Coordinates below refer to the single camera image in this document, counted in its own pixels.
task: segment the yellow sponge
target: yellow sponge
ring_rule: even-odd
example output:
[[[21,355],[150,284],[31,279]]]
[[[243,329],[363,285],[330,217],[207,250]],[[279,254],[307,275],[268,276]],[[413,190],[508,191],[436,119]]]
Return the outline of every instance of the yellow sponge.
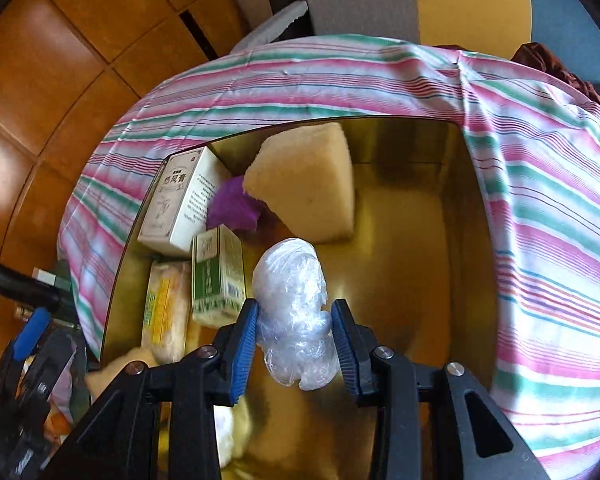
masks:
[[[91,400],[96,400],[106,387],[109,386],[109,383],[116,378],[116,375],[131,361],[144,361],[149,365],[149,368],[158,365],[149,349],[141,347],[133,348],[127,354],[113,359],[102,370],[90,372],[85,376],[84,382],[91,393]]]
[[[338,123],[301,126],[266,139],[243,187],[308,242],[353,234],[353,168]]]

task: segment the metal screw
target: metal screw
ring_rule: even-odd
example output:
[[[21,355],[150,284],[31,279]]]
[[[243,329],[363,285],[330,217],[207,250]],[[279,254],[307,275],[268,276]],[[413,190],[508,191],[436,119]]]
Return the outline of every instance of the metal screw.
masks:
[[[377,346],[374,348],[374,354],[381,359],[391,359],[394,356],[394,351],[388,346]]]
[[[218,350],[216,350],[215,346],[212,345],[204,345],[196,350],[196,357],[200,359],[211,359],[218,354]]]
[[[138,375],[146,365],[142,361],[131,361],[125,366],[125,372],[129,375]]]
[[[464,367],[460,363],[449,363],[446,366],[446,371],[451,375],[455,375],[456,377],[464,375]]]

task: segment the purple cloth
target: purple cloth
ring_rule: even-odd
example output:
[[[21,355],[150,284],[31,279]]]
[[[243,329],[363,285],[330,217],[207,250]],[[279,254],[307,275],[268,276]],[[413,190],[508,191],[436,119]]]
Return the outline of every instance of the purple cloth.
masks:
[[[242,189],[243,176],[227,180],[211,201],[206,216],[206,228],[213,229],[220,224],[229,229],[255,231],[258,219],[266,208],[264,202],[247,195]]]

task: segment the golden metal bin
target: golden metal bin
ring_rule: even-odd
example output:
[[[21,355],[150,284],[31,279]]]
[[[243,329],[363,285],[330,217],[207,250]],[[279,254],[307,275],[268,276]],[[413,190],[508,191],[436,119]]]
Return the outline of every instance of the golden metal bin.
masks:
[[[414,362],[442,366],[458,361],[489,387],[497,334],[493,253],[459,129],[404,117],[334,120],[343,127],[354,165],[356,233],[352,240],[316,247],[330,300],[346,298],[358,323]],[[330,121],[260,128],[208,146],[233,174],[242,174],[265,138]],[[155,255],[137,238],[162,168],[118,268],[103,364],[140,344]],[[243,238],[248,295],[262,253],[292,236],[279,221],[265,219],[264,227],[264,234]],[[213,335],[202,329],[195,343],[209,343]],[[368,475],[376,416],[371,408],[353,405],[339,375],[312,392],[285,388],[268,375],[257,350],[246,400],[253,434],[244,457],[223,471],[224,478],[351,480]]]

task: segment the plastic bag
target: plastic bag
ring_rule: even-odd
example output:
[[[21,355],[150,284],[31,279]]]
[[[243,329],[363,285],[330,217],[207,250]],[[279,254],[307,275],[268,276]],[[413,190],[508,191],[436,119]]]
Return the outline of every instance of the plastic bag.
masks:
[[[327,286],[314,247],[300,238],[265,252],[253,270],[253,295],[260,304],[257,343],[271,376],[301,390],[328,384],[339,370],[331,316],[321,307]]]
[[[234,453],[234,414],[227,406],[214,406],[214,423],[216,425],[216,446],[220,468],[231,462]]]

